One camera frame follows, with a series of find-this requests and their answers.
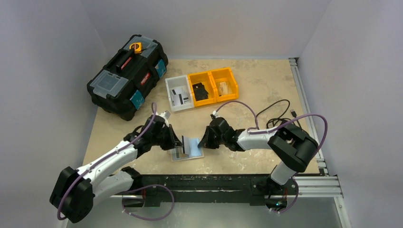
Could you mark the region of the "gold credit card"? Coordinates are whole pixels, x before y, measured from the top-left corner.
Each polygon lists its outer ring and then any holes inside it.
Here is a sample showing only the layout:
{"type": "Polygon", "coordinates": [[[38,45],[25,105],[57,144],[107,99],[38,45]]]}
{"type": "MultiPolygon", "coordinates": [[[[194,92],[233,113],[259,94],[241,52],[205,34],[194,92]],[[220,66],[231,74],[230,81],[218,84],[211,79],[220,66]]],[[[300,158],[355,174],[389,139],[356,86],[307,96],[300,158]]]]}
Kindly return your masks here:
{"type": "Polygon", "coordinates": [[[229,94],[229,88],[226,82],[220,82],[218,83],[218,90],[222,91],[222,95],[228,95],[229,94]]]}

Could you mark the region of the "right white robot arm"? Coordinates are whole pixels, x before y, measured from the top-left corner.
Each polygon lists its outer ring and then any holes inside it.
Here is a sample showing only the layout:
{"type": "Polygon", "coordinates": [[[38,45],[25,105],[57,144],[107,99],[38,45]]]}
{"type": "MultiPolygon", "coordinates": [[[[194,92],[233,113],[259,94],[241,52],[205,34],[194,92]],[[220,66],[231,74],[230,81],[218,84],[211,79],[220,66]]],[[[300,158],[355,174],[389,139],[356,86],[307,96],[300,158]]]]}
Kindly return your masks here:
{"type": "Polygon", "coordinates": [[[218,149],[221,145],[233,152],[252,149],[272,150],[281,160],[270,174],[272,182],[285,185],[297,173],[305,172],[320,144],[293,123],[258,129],[233,129],[223,117],[212,117],[198,144],[199,148],[218,149]]]}

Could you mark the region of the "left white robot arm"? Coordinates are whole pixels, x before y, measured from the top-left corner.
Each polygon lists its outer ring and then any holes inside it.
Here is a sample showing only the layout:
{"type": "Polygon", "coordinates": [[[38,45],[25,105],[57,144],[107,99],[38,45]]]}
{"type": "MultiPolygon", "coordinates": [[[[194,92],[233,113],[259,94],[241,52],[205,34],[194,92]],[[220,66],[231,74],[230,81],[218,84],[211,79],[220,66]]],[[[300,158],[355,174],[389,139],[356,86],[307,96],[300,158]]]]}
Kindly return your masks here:
{"type": "Polygon", "coordinates": [[[118,193],[145,194],[147,188],[166,188],[161,184],[143,183],[142,175],[125,164],[138,159],[154,146],[168,151],[182,146],[168,123],[170,113],[152,115],[144,125],[136,127],[113,149],[98,159],[73,169],[63,169],[51,193],[49,202],[57,209],[59,220],[81,221],[92,207],[118,193]]]}

